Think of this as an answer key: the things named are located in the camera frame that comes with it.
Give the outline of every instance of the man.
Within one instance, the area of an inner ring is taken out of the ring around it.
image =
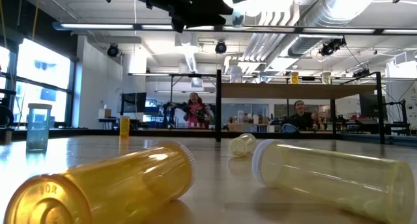
[[[317,111],[314,113],[307,112],[302,100],[297,100],[294,103],[294,108],[297,113],[290,117],[288,123],[296,126],[299,130],[307,130],[308,128],[313,128],[313,123],[319,117]]]

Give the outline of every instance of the pink shirt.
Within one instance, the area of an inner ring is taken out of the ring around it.
[[[187,128],[191,128],[191,123],[194,124],[194,127],[197,127],[197,124],[199,124],[198,128],[205,128],[203,123],[198,123],[197,120],[197,115],[195,114],[195,112],[199,109],[204,108],[204,106],[202,104],[192,104],[190,105],[190,112],[191,112],[191,116],[189,116],[188,121],[187,121]]]

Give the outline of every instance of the dark shirt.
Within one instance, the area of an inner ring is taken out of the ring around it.
[[[289,119],[289,124],[296,126],[299,130],[307,130],[307,128],[312,128],[314,120],[311,118],[312,113],[305,112],[302,116],[299,114],[293,115]]]

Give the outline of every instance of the wooden table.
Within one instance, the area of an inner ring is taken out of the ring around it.
[[[143,150],[160,139],[163,138],[130,137],[128,147],[119,147],[118,136],[50,139],[45,154],[27,154],[24,141],[0,146],[0,223],[11,195],[29,177],[58,173],[67,167]],[[193,186],[179,200],[167,204],[142,224],[378,224],[299,193],[264,187],[252,175],[250,157],[232,158],[229,155],[230,139],[222,140],[221,144],[216,144],[213,138],[171,139],[191,150],[197,164],[197,176]],[[379,145],[371,143],[284,141],[300,147],[380,156]],[[415,148],[387,145],[386,157],[407,161],[414,174],[417,172]]]
[[[231,132],[243,132],[245,126],[250,126],[252,132],[252,126],[256,126],[256,132],[267,133],[269,124],[229,123],[227,126]]]

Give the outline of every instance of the person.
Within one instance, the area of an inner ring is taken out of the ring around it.
[[[296,126],[299,130],[313,128],[313,124],[319,116],[317,111],[314,111],[314,113],[307,112],[302,100],[297,100],[294,103],[294,108],[297,113],[290,117],[289,123]]]
[[[190,108],[188,114],[184,116],[184,120],[187,122],[187,128],[206,128],[205,123],[209,120],[209,116],[207,115],[209,112],[207,108],[209,106],[203,104],[203,100],[195,92],[190,94],[187,106]],[[201,122],[201,119],[198,119],[197,111],[199,110],[205,113],[203,122]]]

